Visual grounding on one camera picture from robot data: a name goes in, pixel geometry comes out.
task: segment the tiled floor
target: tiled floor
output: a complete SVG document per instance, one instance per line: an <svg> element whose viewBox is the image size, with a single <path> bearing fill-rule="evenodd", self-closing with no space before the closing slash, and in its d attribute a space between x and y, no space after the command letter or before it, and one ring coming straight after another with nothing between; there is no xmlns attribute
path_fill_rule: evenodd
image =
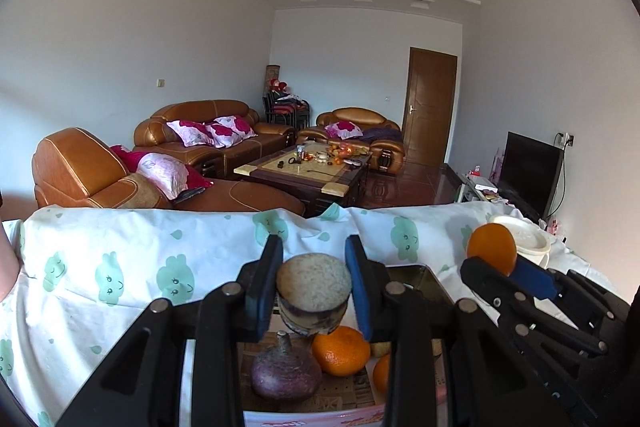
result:
<svg viewBox="0 0 640 427"><path fill-rule="evenodd" d="M396 176L371 171L366 192L358 203L363 208L418 206L452 203L458 188L446 168L407 163Z"/></svg>

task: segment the purple onion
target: purple onion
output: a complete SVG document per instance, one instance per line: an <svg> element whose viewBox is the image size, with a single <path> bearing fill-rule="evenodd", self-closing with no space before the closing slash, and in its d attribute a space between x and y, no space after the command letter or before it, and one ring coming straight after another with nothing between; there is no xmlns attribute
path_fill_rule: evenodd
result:
<svg viewBox="0 0 640 427"><path fill-rule="evenodd" d="M255 394L270 400L305 400L322 383L322 369L310 351L291 345L289 334L278 331L278 345L254 358L251 384Z"/></svg>

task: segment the leather armchair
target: leather armchair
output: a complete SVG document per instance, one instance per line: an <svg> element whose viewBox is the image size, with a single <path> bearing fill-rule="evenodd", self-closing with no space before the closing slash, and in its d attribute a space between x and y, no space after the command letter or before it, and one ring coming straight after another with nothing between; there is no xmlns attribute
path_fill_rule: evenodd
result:
<svg viewBox="0 0 640 427"><path fill-rule="evenodd" d="M214 185L173 204L144 176L127 171L91 133L68 128L44 138L31 161L38 207L172 208L200 212L261 212L284 208L301 216L304 204L277 188L215 180Z"/></svg>
<svg viewBox="0 0 640 427"><path fill-rule="evenodd" d="M389 127L400 130L400 126L392 121L387 120L380 113L364 109L362 107L341 107L331 112L324 112L316 118L316 126L302 129L298 133L296 143L302 143L305 140L314 140L319 142L339 142L342 140L332 140L326 133L324 128L332 123L341 120L351 121L362 130L372 127ZM372 143L359 142L357 139L348 140L355 142L359 146L369 148L371 160L369 167L388 174L397 174L404 166L404 144L394 140L374 140Z"/></svg>
<svg viewBox="0 0 640 427"><path fill-rule="evenodd" d="M227 149L208 145L185 147L167 126L168 121L210 122L220 116L242 116L258 136ZM204 176L226 178L236 167L292 145L295 130L288 125L264 123L258 114L239 100L196 100L167 105L140 123L134 132L134 150L158 152L178 158Z"/></svg>

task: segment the throw pillow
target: throw pillow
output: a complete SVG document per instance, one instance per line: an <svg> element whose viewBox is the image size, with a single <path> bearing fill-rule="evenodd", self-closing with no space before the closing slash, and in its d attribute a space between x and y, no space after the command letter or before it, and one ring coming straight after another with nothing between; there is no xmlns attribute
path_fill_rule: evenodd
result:
<svg viewBox="0 0 640 427"><path fill-rule="evenodd" d="M162 190L169 200L175 200L185 190L202 191L213 185L212 181L207 180L196 169L172 156L145 151L131 152L122 145L114 145L111 150L129 172L142 174Z"/></svg>
<svg viewBox="0 0 640 427"><path fill-rule="evenodd" d="M346 120L327 125L324 130L329 135L329 138L340 138L341 140L362 136L362 129L353 122Z"/></svg>
<svg viewBox="0 0 640 427"><path fill-rule="evenodd" d="M242 137L231 128L220 125L219 123L208 124L207 131L214 140L215 146L218 148L231 147L243 140Z"/></svg>
<svg viewBox="0 0 640 427"><path fill-rule="evenodd" d="M234 133L238 134L243 140L251 138L252 136L258 136L255 134L251 126L246 123L246 120L239 115L233 116L220 116L216 118L212 123L220 124L224 127L229 127Z"/></svg>
<svg viewBox="0 0 640 427"><path fill-rule="evenodd" d="M174 130L185 147L193 145L212 145L216 147L216 142L204 124L188 120L174 120L166 123Z"/></svg>

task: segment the orange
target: orange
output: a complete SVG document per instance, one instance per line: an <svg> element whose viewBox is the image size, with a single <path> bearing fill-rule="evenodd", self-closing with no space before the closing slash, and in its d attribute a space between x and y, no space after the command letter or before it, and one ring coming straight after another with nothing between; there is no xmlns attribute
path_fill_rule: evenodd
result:
<svg viewBox="0 0 640 427"><path fill-rule="evenodd" d="M391 354L387 353L376 363L373 368L373 385L380 394L386 396L386 388L389 385L389 364L391 363Z"/></svg>
<svg viewBox="0 0 640 427"><path fill-rule="evenodd" d="M488 223L473 231L466 245L467 257L480 257L507 277L516 267L516 242L507 227Z"/></svg>
<svg viewBox="0 0 640 427"><path fill-rule="evenodd" d="M338 326L328 335L316 335L311 352L322 370L334 377L355 375L371 356L371 348L362 333L348 326Z"/></svg>

